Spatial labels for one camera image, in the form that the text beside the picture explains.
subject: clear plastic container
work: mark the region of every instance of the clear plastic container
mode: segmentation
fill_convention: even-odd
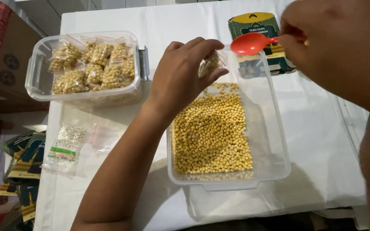
[[[201,185],[207,191],[245,190],[256,188],[262,181],[285,178],[290,173],[285,135],[265,53],[261,51],[255,57],[237,57],[227,49],[218,53],[223,56],[229,74],[217,82],[234,82],[239,86],[253,169],[230,173],[177,172],[171,124],[167,128],[168,175],[177,185]],[[216,87],[208,88],[208,93],[214,96],[218,91]]]
[[[84,46],[81,36],[86,37],[108,37],[118,39],[124,37],[127,44],[133,45],[135,78],[131,85],[123,88],[102,90],[95,92],[82,92],[74,94],[54,95],[51,92],[54,82],[54,75],[48,71],[52,57],[51,44],[55,42],[74,41],[72,44]],[[57,101],[72,104],[78,108],[109,107],[121,104],[130,104],[139,101],[142,97],[141,71],[144,70],[140,61],[140,50],[135,35],[128,31],[103,31],[80,34],[67,34],[51,36],[41,39],[33,50],[33,55],[28,63],[28,72],[25,81],[25,88],[30,97],[37,101]]]

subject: person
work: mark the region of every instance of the person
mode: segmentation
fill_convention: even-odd
[[[295,37],[298,31],[309,46]],[[295,1],[281,16],[281,32],[280,43],[299,70],[327,91],[370,112],[370,1]],[[167,47],[148,99],[92,179],[71,230],[132,229],[136,202],[165,129],[204,88],[228,73],[217,69],[198,78],[200,62],[223,47],[218,40],[200,37]],[[360,164],[370,216],[370,116]]]

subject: red spoon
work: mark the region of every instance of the red spoon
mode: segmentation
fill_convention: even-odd
[[[261,33],[243,34],[231,43],[231,50],[238,55],[254,55],[265,48],[267,44],[278,43],[279,37],[267,38]]]

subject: white table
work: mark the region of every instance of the white table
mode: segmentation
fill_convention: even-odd
[[[152,79],[171,41],[187,42],[202,36],[229,44],[228,19],[249,12],[271,12],[278,19],[289,2],[233,0],[67,13],[62,17],[61,34],[131,31],[140,46],[148,47]],[[200,188],[179,187],[167,176],[164,135],[136,208],[136,230],[177,230],[230,219],[366,204],[358,157],[335,96],[300,78],[297,72],[274,76],[273,83],[292,163],[291,174],[279,181],[261,183],[256,190],[208,193]],[[124,107],[89,115],[52,102],[46,152],[60,122],[124,128],[137,109]],[[35,230],[70,229],[86,187],[104,160],[93,157],[89,149],[83,149],[81,155],[86,158],[83,176],[70,180],[43,171]]]

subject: hand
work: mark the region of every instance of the hand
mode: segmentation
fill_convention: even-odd
[[[302,31],[309,46],[294,34]],[[286,56],[326,90],[370,111],[370,1],[304,0],[281,17]]]
[[[187,44],[173,41],[158,64],[145,104],[171,122],[206,87],[229,73],[227,69],[216,69],[209,76],[198,77],[201,61],[223,47],[216,39],[205,40],[201,37]]]

